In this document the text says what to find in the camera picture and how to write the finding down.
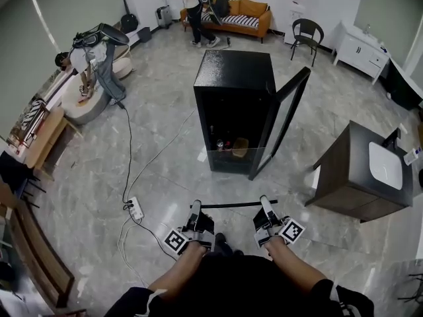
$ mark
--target gray tile floor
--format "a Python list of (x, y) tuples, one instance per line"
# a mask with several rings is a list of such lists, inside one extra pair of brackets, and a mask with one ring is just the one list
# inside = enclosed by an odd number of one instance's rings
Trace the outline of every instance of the gray tile floor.
[[(232, 50), (271, 54), (277, 87), (312, 61), (307, 48), (299, 48), (290, 61), (289, 46), (275, 35), (269, 35), (264, 44), (246, 36), (230, 37)], [(184, 223), (195, 199), (231, 203), (257, 201), (266, 194), (279, 200), (279, 214), (291, 215), (307, 226), (303, 238), (292, 246), (295, 252), (341, 285), (369, 295), (377, 303), (377, 312), (383, 311), (387, 302), (394, 302), (393, 293), (376, 290), (382, 283), (379, 275), (388, 272), (381, 261), (389, 218), (361, 225), (331, 211), (306, 208), (304, 203), (312, 193), (303, 177), (348, 120), (382, 135), (403, 123), (410, 134), (400, 145), (409, 149), (416, 139), (416, 114), (387, 100), (379, 83), (372, 86), (369, 77), (342, 63), (334, 67), (330, 54), (319, 51), (275, 159), (252, 182), (242, 175), (213, 173), (207, 160), (197, 159), (204, 141), (192, 85), (205, 49), (190, 47), (190, 39), (190, 33), (177, 24), (158, 31), (132, 52), (137, 71), (124, 80), (128, 91), (124, 104), (133, 135), (130, 182), (189, 116), (180, 135), (143, 171), (130, 192), (144, 210), (143, 224), (163, 237), (169, 228)], [(110, 106), (82, 131), (84, 138), (75, 136), (64, 151), (54, 171), (55, 182), (43, 182), (47, 194), (36, 198), (41, 207), (36, 215), (75, 275), (70, 307), (85, 307), (91, 315), (102, 316), (125, 290), (141, 285), (118, 251), (121, 226), (128, 218), (121, 202), (129, 159), (126, 114)], [(252, 218), (257, 210), (211, 209), (207, 213), (230, 245), (246, 254), (265, 256), (253, 240)], [(122, 236), (131, 226), (126, 224)], [(129, 230), (125, 246), (127, 261), (146, 283), (173, 264), (139, 227)], [(402, 316), (402, 306), (394, 303), (396, 310), (390, 309), (389, 314)]]

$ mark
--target black shirt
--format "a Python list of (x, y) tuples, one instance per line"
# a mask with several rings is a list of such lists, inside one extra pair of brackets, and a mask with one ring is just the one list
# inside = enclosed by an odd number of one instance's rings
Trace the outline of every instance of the black shirt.
[[(333, 282), (318, 282), (303, 295), (277, 265), (257, 256), (204, 257), (175, 302), (155, 297), (150, 316), (343, 316), (341, 304), (329, 299)], [(373, 317), (366, 296), (337, 287), (342, 304), (355, 306), (361, 317)], [(133, 287), (106, 317), (145, 314), (152, 291)]]

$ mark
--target dark wooden vanity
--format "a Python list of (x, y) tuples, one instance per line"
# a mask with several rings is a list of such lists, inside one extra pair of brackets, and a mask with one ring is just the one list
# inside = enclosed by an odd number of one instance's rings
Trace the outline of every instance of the dark wooden vanity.
[(403, 186), (397, 190), (376, 180), (369, 168), (369, 143), (381, 145), (384, 138), (350, 121), (339, 138), (315, 163), (321, 166), (314, 198), (306, 205), (317, 205), (352, 216), (363, 222), (378, 219), (412, 205), (412, 169), (404, 163), (404, 150), (396, 154), (402, 164)]

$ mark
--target power strip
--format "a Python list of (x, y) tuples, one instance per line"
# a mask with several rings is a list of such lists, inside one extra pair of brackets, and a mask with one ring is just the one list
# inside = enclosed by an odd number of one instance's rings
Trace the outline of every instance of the power strip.
[(131, 198), (128, 202), (130, 202), (133, 206), (130, 207), (130, 213), (134, 220), (139, 220), (144, 218), (144, 213), (139, 205), (139, 202), (136, 197)]

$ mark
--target person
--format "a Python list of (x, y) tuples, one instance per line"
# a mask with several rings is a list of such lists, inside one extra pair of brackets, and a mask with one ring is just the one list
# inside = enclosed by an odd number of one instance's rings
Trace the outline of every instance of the person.
[[(94, 91), (95, 80), (98, 80), (104, 91), (110, 95), (110, 104), (116, 104), (126, 97), (125, 86), (113, 73), (113, 56), (115, 46), (100, 42), (94, 47), (72, 48), (69, 52), (56, 55), (55, 63), (62, 71), (72, 65), (81, 75), (83, 91), (90, 98)], [(91, 60), (95, 59), (95, 80), (91, 80)]]
[(132, 287), (106, 317), (134, 316), (325, 316), (373, 317), (366, 296), (334, 285), (300, 260), (280, 236), (264, 247), (273, 262), (232, 252), (222, 234), (215, 251), (188, 243), (172, 268), (148, 289)]
[(199, 0), (185, 0), (186, 11), (188, 13), (188, 21), (192, 28), (192, 33), (194, 35), (193, 41), (191, 44), (197, 48), (201, 48), (201, 35), (209, 40), (206, 46), (208, 48), (213, 48), (216, 46), (221, 39), (211, 32), (206, 30), (201, 23), (201, 15), (203, 11), (203, 4)]

